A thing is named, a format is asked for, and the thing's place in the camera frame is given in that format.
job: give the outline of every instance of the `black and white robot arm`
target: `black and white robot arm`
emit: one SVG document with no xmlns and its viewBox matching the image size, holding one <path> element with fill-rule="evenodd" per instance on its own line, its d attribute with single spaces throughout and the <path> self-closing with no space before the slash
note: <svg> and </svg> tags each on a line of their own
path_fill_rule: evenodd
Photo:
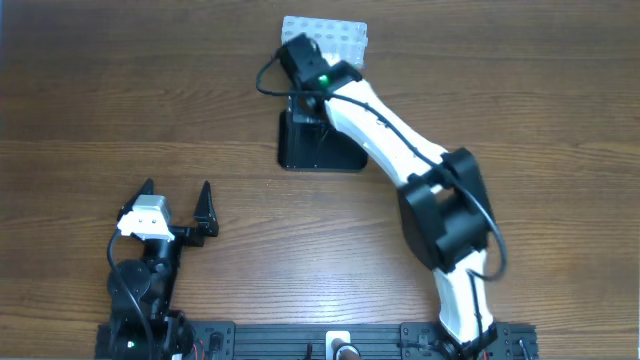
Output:
<svg viewBox="0 0 640 360">
<path fill-rule="evenodd" d="M 304 99 L 312 112 L 360 145 L 391 178 L 407 243 L 435 276 L 440 322 L 451 339 L 447 355 L 475 357 L 495 339 L 483 278 L 489 278 L 487 237 L 496 228 L 473 156 L 466 149 L 449 153 L 415 132 L 355 69 L 344 62 L 329 65 L 305 35 L 283 45 L 272 63 L 275 60 L 295 90 L 264 90 L 261 74 L 258 90 Z"/>
</svg>

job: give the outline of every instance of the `wood grain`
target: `wood grain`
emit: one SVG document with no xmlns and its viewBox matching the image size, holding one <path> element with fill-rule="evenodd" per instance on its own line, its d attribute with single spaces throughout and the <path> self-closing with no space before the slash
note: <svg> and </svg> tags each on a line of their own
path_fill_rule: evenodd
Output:
<svg viewBox="0 0 640 360">
<path fill-rule="evenodd" d="M 253 81 L 282 17 L 304 15 L 367 22 L 383 100 L 478 157 L 510 252 L 496 317 L 536 324 L 545 359 L 636 358 L 639 2 L 5 0 L 4 15 L 2 356 L 92 356 L 106 242 L 147 177 L 183 224 L 213 185 L 221 235 L 186 251 L 175 293 L 192 319 L 437 319 L 379 167 L 275 163 L 283 101 Z"/>
</svg>

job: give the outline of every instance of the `white plastic container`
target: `white plastic container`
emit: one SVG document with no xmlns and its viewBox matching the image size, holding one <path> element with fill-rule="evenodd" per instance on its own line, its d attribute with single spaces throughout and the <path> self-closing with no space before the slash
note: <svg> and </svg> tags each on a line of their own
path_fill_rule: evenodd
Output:
<svg viewBox="0 0 640 360">
<path fill-rule="evenodd" d="M 369 42 L 367 24 L 285 16 L 282 21 L 282 43 L 284 44 L 301 33 L 305 33 L 318 43 L 322 56 L 329 64 L 345 60 L 356 67 L 364 66 L 364 51 Z"/>
</svg>

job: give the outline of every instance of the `white egg carton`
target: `white egg carton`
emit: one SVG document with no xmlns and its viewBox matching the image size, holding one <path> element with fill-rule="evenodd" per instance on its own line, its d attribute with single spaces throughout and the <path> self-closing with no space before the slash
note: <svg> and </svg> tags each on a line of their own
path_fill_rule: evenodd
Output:
<svg viewBox="0 0 640 360">
<path fill-rule="evenodd" d="M 322 56 L 335 64 L 345 60 L 353 66 L 364 65 L 364 51 L 367 48 L 367 24 L 363 22 L 285 16 L 282 21 L 281 40 L 305 33 L 318 43 Z"/>
</svg>

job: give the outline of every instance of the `table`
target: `table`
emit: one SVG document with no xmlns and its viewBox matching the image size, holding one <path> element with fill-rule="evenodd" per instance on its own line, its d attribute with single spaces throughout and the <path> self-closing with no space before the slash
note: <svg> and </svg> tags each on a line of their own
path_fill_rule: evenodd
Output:
<svg viewBox="0 0 640 360">
<path fill-rule="evenodd" d="M 302 15 L 368 23 L 380 97 L 477 156 L 510 254 L 489 286 L 496 318 L 536 324 L 543 358 L 636 357 L 637 1 L 10 0 L 4 15 L 3 356 L 92 356 L 107 241 L 147 177 L 183 225 L 213 186 L 220 237 L 185 251 L 174 298 L 191 319 L 437 319 L 376 164 L 276 164 L 284 100 L 254 77 L 282 18 Z M 287 85 L 277 68 L 265 83 Z"/>
</svg>

